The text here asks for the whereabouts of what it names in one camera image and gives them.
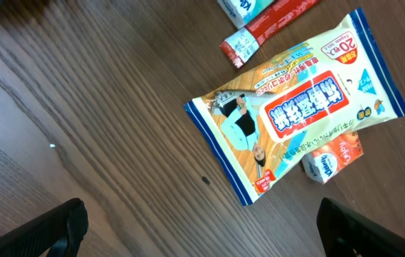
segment red package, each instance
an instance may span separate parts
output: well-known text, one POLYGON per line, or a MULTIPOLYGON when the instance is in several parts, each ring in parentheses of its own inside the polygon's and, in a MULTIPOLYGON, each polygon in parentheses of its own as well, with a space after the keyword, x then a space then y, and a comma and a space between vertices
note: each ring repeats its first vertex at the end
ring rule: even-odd
POLYGON ((266 39, 301 16, 320 0, 280 0, 269 6, 244 28, 221 43, 221 50, 240 68, 266 39))

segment wet wipes package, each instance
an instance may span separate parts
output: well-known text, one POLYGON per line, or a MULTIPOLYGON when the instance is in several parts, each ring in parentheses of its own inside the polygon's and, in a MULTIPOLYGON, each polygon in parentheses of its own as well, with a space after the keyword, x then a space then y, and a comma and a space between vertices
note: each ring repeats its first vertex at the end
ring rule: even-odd
POLYGON ((343 133, 405 116, 361 9, 185 109, 243 205, 343 133))
POLYGON ((357 132, 343 133, 302 158, 309 178, 326 183, 364 154, 357 132))
POLYGON ((238 29, 247 25, 274 0, 218 0, 218 4, 238 29))

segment red label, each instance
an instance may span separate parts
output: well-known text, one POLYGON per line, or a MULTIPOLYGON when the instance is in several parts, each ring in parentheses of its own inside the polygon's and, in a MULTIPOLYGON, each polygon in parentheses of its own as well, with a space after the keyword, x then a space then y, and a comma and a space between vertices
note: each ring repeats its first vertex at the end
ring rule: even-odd
POLYGON ((349 104, 331 71, 326 71, 265 106, 279 138, 291 135, 349 104))
POLYGON ((358 43, 351 32, 345 32, 321 50, 333 60, 342 64, 352 64, 358 58, 358 43))
POLYGON ((254 182, 259 193, 264 193, 269 190, 269 184, 275 180, 274 173, 271 170, 267 170, 264 176, 254 182))

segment brown wooden surface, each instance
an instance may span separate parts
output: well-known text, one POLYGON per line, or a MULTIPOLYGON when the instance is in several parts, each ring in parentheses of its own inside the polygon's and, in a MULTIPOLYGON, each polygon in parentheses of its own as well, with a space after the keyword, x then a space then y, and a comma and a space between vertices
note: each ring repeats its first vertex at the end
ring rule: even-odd
POLYGON ((405 98, 402 0, 326 0, 240 71, 214 0, 0 6, 0 235, 79 197, 80 256, 322 256, 329 196, 405 237, 405 118, 361 131, 365 156, 328 184, 296 167, 242 207, 183 109, 358 6, 405 98))

